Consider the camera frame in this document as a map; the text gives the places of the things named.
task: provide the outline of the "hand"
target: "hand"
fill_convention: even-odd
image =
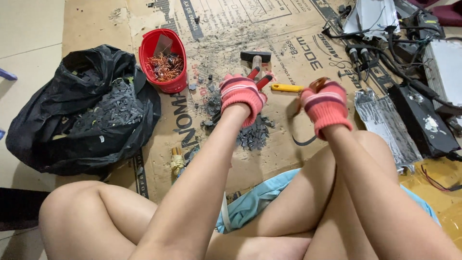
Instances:
[[[250,107],[250,115],[245,119],[243,127],[250,126],[255,122],[257,114],[261,112],[267,101],[266,95],[261,93],[254,83],[253,78],[255,76],[251,76],[252,74],[247,77],[243,77],[240,74],[234,74],[234,76],[227,74],[225,80],[220,82],[222,114],[233,103],[245,103]]]
[[[337,82],[326,77],[320,78],[301,92],[300,99],[320,139],[326,140],[321,130],[329,125],[343,124],[350,131],[353,129],[347,119],[347,93]]]

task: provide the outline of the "red plastic bucket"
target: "red plastic bucket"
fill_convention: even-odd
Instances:
[[[154,50],[159,40],[160,35],[163,34],[173,40],[171,52],[178,54],[183,59],[184,66],[180,75],[169,82],[158,82],[154,79],[154,74],[151,65],[149,65],[148,58],[152,57]],[[143,41],[138,49],[138,56],[140,57],[141,69],[146,74],[147,80],[151,85],[158,86],[165,93],[178,93],[186,88],[188,74],[186,73],[186,53],[184,51],[183,43],[178,35],[169,29],[155,29],[143,35]]]

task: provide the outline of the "black plastic bag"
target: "black plastic bag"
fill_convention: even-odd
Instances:
[[[82,78],[77,71],[91,70]],[[112,82],[133,76],[142,119],[135,124],[68,134],[52,140],[63,118],[75,118],[93,108],[112,89]],[[152,135],[161,115],[160,97],[136,67],[134,54],[109,45],[69,53],[52,80],[38,90],[13,119],[7,149],[39,172],[57,175],[104,175],[102,167],[132,157]]]

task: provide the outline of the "hammer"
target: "hammer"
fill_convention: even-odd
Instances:
[[[266,51],[241,51],[241,60],[252,63],[252,70],[256,67],[261,68],[261,63],[271,61],[271,52]],[[261,71],[255,77],[255,82],[261,80]]]

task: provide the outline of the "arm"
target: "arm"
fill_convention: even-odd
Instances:
[[[356,141],[344,125],[322,129],[363,229],[379,259],[462,259],[462,253]]]
[[[229,105],[169,190],[130,259],[203,259],[225,191],[236,137],[250,108]]]

